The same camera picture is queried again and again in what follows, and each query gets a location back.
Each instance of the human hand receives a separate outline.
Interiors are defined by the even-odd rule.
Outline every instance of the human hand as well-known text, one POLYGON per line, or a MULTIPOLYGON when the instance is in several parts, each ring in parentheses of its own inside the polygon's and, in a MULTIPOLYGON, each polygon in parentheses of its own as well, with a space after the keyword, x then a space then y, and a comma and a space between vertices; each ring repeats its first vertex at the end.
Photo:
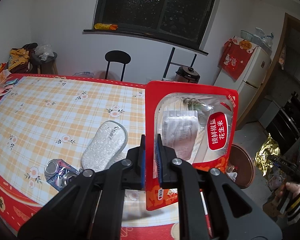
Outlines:
POLYGON ((287 189, 292 193, 292 199, 300 194, 300 184, 295 182, 286 182, 282 184, 275 192, 275 200, 278 202, 283 196, 284 189, 287 189))

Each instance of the red decorative cloth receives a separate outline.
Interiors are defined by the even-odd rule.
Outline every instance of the red decorative cloth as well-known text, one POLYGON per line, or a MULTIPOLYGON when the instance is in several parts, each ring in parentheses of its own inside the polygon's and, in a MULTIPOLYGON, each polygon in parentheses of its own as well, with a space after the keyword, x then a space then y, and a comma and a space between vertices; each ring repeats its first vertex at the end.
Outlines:
POLYGON ((235 80, 249 62, 256 44, 234 36, 225 43, 225 50, 221 56, 219 65, 235 80))

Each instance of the black bar stool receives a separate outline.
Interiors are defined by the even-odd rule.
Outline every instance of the black bar stool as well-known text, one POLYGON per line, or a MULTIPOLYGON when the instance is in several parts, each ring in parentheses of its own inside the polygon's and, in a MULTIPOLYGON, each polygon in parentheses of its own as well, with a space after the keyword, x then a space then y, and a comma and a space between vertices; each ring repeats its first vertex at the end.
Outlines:
POLYGON ((108 77, 110 62, 119 62, 119 63, 123 64, 123 69, 122 69, 122 74, 121 74, 121 79, 120 79, 120 81, 122 81, 123 75, 124 75, 124 70, 126 68, 126 64, 128 64, 131 61, 130 55, 121 50, 111 50, 106 53, 105 59, 106 59, 106 61, 108 61, 105 79, 107 79, 107 77, 108 77))

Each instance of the rice cooker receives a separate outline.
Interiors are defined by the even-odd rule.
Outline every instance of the rice cooker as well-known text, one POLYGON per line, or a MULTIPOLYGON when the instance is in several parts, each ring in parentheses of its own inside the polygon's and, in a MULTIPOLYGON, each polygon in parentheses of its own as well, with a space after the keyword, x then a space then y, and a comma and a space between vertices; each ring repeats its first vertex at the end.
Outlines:
POLYGON ((176 71, 176 76, 173 81, 198 83, 200 75, 192 67, 182 66, 176 71))

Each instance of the red oval label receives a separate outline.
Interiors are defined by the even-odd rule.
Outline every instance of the red oval label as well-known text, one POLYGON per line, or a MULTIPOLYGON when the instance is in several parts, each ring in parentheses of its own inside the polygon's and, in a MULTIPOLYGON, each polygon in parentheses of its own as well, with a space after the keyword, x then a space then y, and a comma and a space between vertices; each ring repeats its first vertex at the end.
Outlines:
POLYGON ((228 123, 226 115, 217 112, 209 116, 208 120, 208 145, 211 150, 219 150, 226 145, 228 123))

